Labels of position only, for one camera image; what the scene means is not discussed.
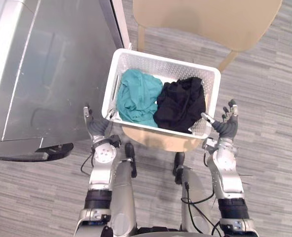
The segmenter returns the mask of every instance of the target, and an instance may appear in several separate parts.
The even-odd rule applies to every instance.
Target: chair
[[[137,48],[144,50],[147,27],[194,33],[231,50],[218,66],[223,71],[239,52],[260,40],[281,4],[282,0],[133,0],[133,14],[138,23]],[[169,151],[192,150],[200,143],[138,128],[123,127],[123,131],[144,145]]]

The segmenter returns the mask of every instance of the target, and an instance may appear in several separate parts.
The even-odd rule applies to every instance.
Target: floor
[[[130,39],[136,46],[132,0],[123,0],[123,4]],[[228,51],[191,34],[150,29],[146,52],[216,66]],[[242,177],[249,214],[260,236],[292,237],[292,0],[283,1],[260,42],[223,72],[216,118],[231,98],[238,102],[240,113],[237,169],[252,175]],[[128,141],[120,127],[115,125],[113,132]],[[171,174],[174,154],[133,144],[139,226],[177,228],[181,187],[174,184]],[[58,161],[0,161],[0,237],[72,236],[88,183],[79,168],[89,152],[89,141],[81,141],[69,157]],[[209,194],[211,177],[203,164],[203,150],[186,153],[185,163],[197,172]],[[220,215],[213,201],[209,205],[217,222]]]

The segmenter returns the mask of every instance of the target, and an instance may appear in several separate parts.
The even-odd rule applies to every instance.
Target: teal cloth
[[[124,121],[158,127],[153,119],[157,111],[162,82],[139,70],[129,69],[122,75],[116,107]]]

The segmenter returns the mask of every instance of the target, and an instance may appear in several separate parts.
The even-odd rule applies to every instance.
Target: white laundry basket
[[[204,88],[206,113],[211,117],[214,116],[219,93],[220,72],[218,69],[133,50],[118,49],[112,58],[102,106],[102,116],[114,122],[198,139],[205,139],[209,136],[211,125],[203,119],[198,120],[190,128],[192,134],[123,121],[116,109],[116,98],[122,74],[128,69],[139,69],[143,73],[160,79],[163,83],[199,77],[202,79]]]

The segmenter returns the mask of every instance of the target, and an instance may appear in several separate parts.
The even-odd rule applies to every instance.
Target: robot
[[[223,122],[214,120],[208,114],[201,114],[219,133],[218,140],[206,139],[203,148],[210,154],[205,165],[212,175],[213,193],[208,198],[215,194],[221,219],[216,225],[209,221],[208,206],[204,204],[208,198],[202,197],[202,184],[195,172],[183,164],[184,154],[177,153],[173,174],[175,183],[182,185],[183,196],[182,223],[179,229],[137,228],[131,182],[137,175],[134,147],[127,143],[126,158],[117,158],[116,148],[121,145],[119,137],[104,137],[108,121],[94,121],[89,107],[84,107],[84,118],[92,140],[94,167],[85,205],[80,211],[73,236],[208,237],[211,236],[208,234],[213,235],[219,225],[224,237],[258,237],[254,222],[249,218],[242,181],[236,171],[237,150],[233,139],[238,129],[238,107],[234,100],[228,105],[230,111],[224,107]]]

